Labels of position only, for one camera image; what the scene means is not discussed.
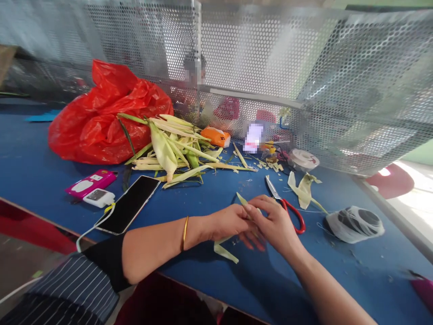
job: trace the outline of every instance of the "woman's left hand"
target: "woman's left hand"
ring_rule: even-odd
[[[242,205],[232,204],[204,218],[206,218],[208,240],[218,241],[238,235],[247,248],[254,249],[252,242],[260,251],[265,251],[265,240],[255,223],[248,220],[248,215]]]

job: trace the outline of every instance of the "hand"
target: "hand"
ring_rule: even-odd
[[[264,217],[256,208],[267,212]],[[295,232],[290,216],[274,199],[261,195],[245,207],[267,241],[283,255],[289,264],[291,260],[306,252]]]
[[[239,235],[239,239],[244,242],[247,248],[254,249],[250,243],[252,241],[260,251],[265,251],[261,238],[254,235],[254,233],[259,234],[257,226],[254,222],[247,220],[248,215],[242,205],[232,204],[205,218],[207,240],[218,241],[226,237]]]

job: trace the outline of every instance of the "red scissors handle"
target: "red scissors handle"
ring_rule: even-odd
[[[301,216],[301,214],[299,213],[299,211],[292,206],[289,202],[287,202],[287,200],[285,199],[281,199],[281,205],[283,206],[284,209],[286,209],[287,214],[290,216],[289,210],[292,210],[293,213],[298,217],[299,223],[301,225],[301,229],[297,229],[295,226],[293,226],[295,228],[295,231],[298,235],[303,234],[305,232],[305,222],[304,222],[304,218]]]

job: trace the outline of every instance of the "metal mesh screen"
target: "metal mesh screen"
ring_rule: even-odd
[[[433,138],[432,11],[187,0],[0,5],[0,43],[24,52],[6,83],[37,98],[87,92],[96,58],[159,84],[190,121],[240,139],[247,121],[264,120],[268,139],[289,140],[287,148],[349,173],[372,175]],[[239,116],[216,114],[227,101]]]
[[[207,114],[201,125],[242,138],[245,120],[266,120],[268,139],[365,176],[433,138],[432,11],[203,5],[202,15],[206,84],[302,107],[284,110],[278,124],[284,105],[241,100],[238,119]],[[218,107],[224,99],[210,100]]]

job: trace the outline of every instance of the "roll of thread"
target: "roll of thread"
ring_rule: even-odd
[[[289,157],[295,170],[303,172],[309,172],[320,164],[316,156],[305,150],[293,149],[289,152]]]
[[[382,221],[373,212],[351,206],[326,216],[329,228],[334,235],[350,244],[385,233]]]

